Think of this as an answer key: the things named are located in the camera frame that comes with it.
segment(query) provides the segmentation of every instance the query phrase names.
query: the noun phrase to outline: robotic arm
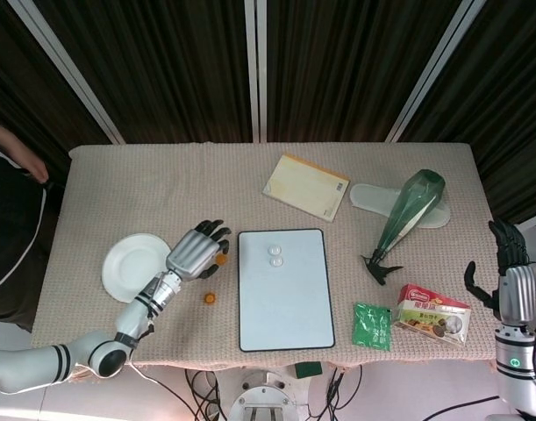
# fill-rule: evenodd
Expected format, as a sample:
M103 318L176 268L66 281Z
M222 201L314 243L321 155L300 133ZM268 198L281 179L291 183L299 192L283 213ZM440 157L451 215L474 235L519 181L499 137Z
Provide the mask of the robotic arm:
M139 292L116 319L117 334L90 332L66 344L25 351L0 351L0 391L18 393L64 382L76 364L90 368L102 378L121 371L139 341L154 331L154 320L164 311L181 283L208 278L218 270L211 264L229 242L222 239L228 228L215 231L223 221L203 221L190 230L167 257L167 272L158 274Z
M467 290L502 322L496 329L499 396L520 415L494 415L488 421L536 421L536 335L529 324L536 314L536 263L531 263L525 239L513 225L490 221L496 236L498 288L490 296L475 285L476 264L465 272Z

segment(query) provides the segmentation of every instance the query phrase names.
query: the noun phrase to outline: person's arm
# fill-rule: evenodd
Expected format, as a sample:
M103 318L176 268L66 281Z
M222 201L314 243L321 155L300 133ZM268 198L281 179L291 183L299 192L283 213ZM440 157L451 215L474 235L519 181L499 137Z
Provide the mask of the person's arm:
M12 132L0 125L0 147L20 167L32 174L38 182L44 183L49 178L46 164L38 155L24 145Z

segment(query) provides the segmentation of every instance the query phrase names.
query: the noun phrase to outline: green bottle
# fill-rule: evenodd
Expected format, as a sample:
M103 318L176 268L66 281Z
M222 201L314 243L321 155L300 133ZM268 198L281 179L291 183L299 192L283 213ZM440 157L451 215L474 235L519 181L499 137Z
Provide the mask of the green bottle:
M370 259L361 256L371 275L381 285L386 283L384 278L387 274L402 266L384 268L379 266L379 262L440 202L444 188L445 180L441 175L431 169L420 169L400 190L379 245Z

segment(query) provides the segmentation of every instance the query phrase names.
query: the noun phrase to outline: small whiteboard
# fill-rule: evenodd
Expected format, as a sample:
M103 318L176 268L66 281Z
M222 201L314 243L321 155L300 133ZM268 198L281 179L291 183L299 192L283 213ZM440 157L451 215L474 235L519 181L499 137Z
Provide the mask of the small whiteboard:
M334 345L320 230L240 233L239 317L245 352Z

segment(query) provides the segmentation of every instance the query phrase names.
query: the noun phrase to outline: beige tablecloth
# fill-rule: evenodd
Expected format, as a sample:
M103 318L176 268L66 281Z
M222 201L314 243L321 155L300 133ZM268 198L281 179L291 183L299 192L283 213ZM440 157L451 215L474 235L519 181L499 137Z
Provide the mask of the beige tablecloth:
M371 253L386 218L354 208L347 192L333 223L262 195L284 152L348 175L357 182L400 188L421 168L447 181L449 224L417 229L384 261L402 265L379 286L360 254ZM330 361L350 366L375 360L492 359L497 322L465 289L470 260L486 290L497 284L490 211L470 148L461 144L269 144L81 146L71 166L54 248L33 329L34 346L66 343L95 329L111 334L124 308L105 291L101 267L123 237L151 232L171 246L203 219L222 218L233 230L232 253L211 279L183 286L156 322L156 333L134 359L148 364L219 369ZM239 349L236 234L318 227L324 231L336 345L330 349L243 353ZM395 306L401 287L419 284L472 305L468 341L453 349L392 328L390 352L352 345L354 303ZM217 303L203 304L212 291Z

